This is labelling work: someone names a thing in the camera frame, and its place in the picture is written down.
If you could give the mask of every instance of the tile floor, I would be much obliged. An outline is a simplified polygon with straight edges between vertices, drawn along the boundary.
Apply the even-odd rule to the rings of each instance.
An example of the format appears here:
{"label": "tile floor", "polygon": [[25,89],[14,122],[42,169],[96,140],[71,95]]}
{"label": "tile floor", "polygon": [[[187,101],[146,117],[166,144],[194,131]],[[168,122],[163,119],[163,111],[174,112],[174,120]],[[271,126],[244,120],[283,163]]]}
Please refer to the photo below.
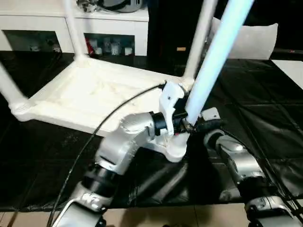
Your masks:
{"label": "tile floor", "polygon": [[[248,222],[243,204],[186,207],[113,209],[105,213],[111,227],[162,227],[183,224],[186,227],[246,227]],[[0,227],[45,227],[49,213],[0,214]]]}

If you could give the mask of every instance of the silver robotic arm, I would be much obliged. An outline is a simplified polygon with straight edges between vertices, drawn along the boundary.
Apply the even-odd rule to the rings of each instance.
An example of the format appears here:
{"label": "silver robotic arm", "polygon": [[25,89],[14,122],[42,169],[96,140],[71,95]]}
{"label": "silver robotic arm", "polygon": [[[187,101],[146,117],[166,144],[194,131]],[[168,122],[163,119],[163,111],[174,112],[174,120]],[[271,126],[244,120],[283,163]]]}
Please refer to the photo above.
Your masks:
{"label": "silver robotic arm", "polygon": [[208,149],[215,150],[227,165],[245,203],[250,227],[300,227],[265,177],[256,159],[246,147],[222,130],[208,133]]}
{"label": "silver robotic arm", "polygon": [[128,169],[138,148],[155,137],[150,113],[126,116],[118,128],[104,138],[95,164],[78,183],[54,227],[102,227],[102,214],[113,199],[119,178]]}

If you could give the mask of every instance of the white shelf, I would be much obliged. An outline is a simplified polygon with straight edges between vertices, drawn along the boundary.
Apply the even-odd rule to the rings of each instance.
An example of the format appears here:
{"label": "white shelf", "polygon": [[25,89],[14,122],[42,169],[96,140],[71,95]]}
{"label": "white shelf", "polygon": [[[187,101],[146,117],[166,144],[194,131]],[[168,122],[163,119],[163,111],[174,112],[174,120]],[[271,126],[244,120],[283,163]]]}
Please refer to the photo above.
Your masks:
{"label": "white shelf", "polygon": [[[148,10],[140,9],[133,13],[111,13],[111,12],[82,12],[74,0],[74,15],[76,18],[108,19],[143,21],[149,20]],[[64,17],[62,0],[3,0],[0,3],[0,15],[6,16],[44,16]]]}

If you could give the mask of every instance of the black cable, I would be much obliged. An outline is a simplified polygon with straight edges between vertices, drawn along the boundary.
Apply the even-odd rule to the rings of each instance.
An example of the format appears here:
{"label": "black cable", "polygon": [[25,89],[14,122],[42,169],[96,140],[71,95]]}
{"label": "black cable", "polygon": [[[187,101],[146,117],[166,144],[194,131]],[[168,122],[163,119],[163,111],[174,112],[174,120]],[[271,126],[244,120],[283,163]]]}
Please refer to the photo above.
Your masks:
{"label": "black cable", "polygon": [[164,88],[164,86],[165,86],[165,84],[158,84],[158,85],[156,85],[156,86],[153,86],[153,87],[151,87],[151,88],[149,88],[149,89],[146,89],[146,90],[144,90],[144,91],[142,91],[142,92],[140,92],[140,93],[138,93],[138,94],[136,94],[135,96],[133,96],[132,98],[130,98],[130,99],[128,99],[128,100],[126,100],[126,101],[124,101],[122,104],[120,104],[116,109],[114,109],[100,124],[99,124],[99,126],[94,130],[94,132],[91,134],[91,136],[90,136],[90,138],[87,140],[87,142],[85,143],[85,145],[83,146],[83,148],[79,151],[79,153],[78,153],[78,155],[77,155],[77,157],[76,157],[76,159],[75,159],[75,161],[74,161],[74,163],[72,164],[72,166],[71,166],[71,168],[70,168],[70,170],[69,170],[69,172],[68,172],[68,174],[67,174],[67,176],[66,176],[66,178],[65,178],[65,181],[64,181],[64,183],[63,183],[63,185],[62,185],[62,187],[61,187],[61,189],[60,189],[60,192],[59,192],[59,194],[58,194],[58,197],[57,197],[57,200],[56,200],[56,202],[55,202],[55,204],[54,204],[54,206],[53,206],[53,209],[52,209],[52,212],[51,212],[51,214],[50,214],[50,216],[49,216],[49,218],[48,218],[48,221],[47,221],[47,227],[51,227],[51,225],[52,225],[52,223],[53,223],[53,216],[54,216],[54,213],[55,213],[55,211],[56,211],[56,208],[57,208],[57,206],[58,206],[58,203],[59,203],[59,201],[60,201],[60,198],[61,198],[61,196],[62,196],[62,194],[63,194],[63,191],[64,191],[64,189],[65,189],[65,187],[66,187],[66,185],[67,185],[67,182],[68,182],[68,180],[69,180],[69,178],[70,178],[70,176],[71,176],[71,173],[73,172],[73,170],[74,170],[74,168],[75,168],[75,166],[76,166],[76,164],[77,164],[77,162],[78,162],[78,160],[79,160],[79,158],[80,158],[80,156],[81,156],[81,154],[83,153],[83,151],[85,150],[85,148],[88,146],[88,144],[91,142],[91,140],[94,138],[94,136],[97,134],[97,132],[100,130],[100,128],[102,127],[102,125],[118,110],[118,109],[120,109],[122,106],[124,106],[125,104],[127,104],[127,103],[129,103],[130,101],[132,101],[133,99],[135,99],[135,98],[137,98],[137,97],[139,97],[139,96],[141,96],[141,95],[143,95],[143,94],[145,94],[145,93],[147,93],[147,92],[149,92],[149,91],[151,91],[151,90],[154,90],[154,89],[156,89],[156,88],[161,88],[161,89],[163,89]]}
{"label": "black cable", "polygon": [[[223,132],[225,132],[227,135],[229,135],[229,136],[231,136],[231,137],[234,137],[236,140],[238,140],[242,145],[245,145],[245,143],[243,143],[239,138],[237,138],[234,134],[232,134],[231,132],[229,132],[229,131],[227,131],[227,130],[225,130],[225,129],[223,129],[223,128],[221,128],[221,130],[223,131]],[[263,158],[267,161],[267,165],[268,166],[265,166],[265,168],[269,171],[269,173],[272,175],[272,176],[274,176],[275,178],[277,178],[277,179],[279,179],[279,177],[277,176],[277,174],[276,174],[276,172],[274,171],[274,168],[272,167],[272,165],[271,165],[271,163],[270,163],[270,161],[268,160],[268,158],[262,153],[261,154],[262,156],[263,156]],[[296,207],[295,208],[293,208],[292,206],[291,206],[291,204],[289,204],[289,202],[285,199],[285,198],[287,198],[287,199],[289,199],[291,202],[292,202],[292,204],[293,205],[295,205],[296,206],[296,202],[298,203],[298,201],[296,200],[296,199],[293,199],[293,198],[291,198],[291,196],[293,197],[293,195],[291,194],[291,192],[288,190],[288,191],[284,191],[283,190],[283,188],[281,188],[281,183],[280,182],[276,182],[276,183],[274,183],[278,188],[280,188],[280,190],[285,194],[285,195],[282,195],[281,194],[281,192],[278,192],[279,193],[279,197],[283,200],[283,202],[285,203],[285,205],[290,209],[290,211],[291,211],[291,213],[293,214],[293,215],[295,215],[298,219],[299,219],[299,221],[301,222],[301,223],[303,223],[303,218],[300,216],[300,214],[298,214],[298,213],[296,213],[295,211],[296,211]]]}

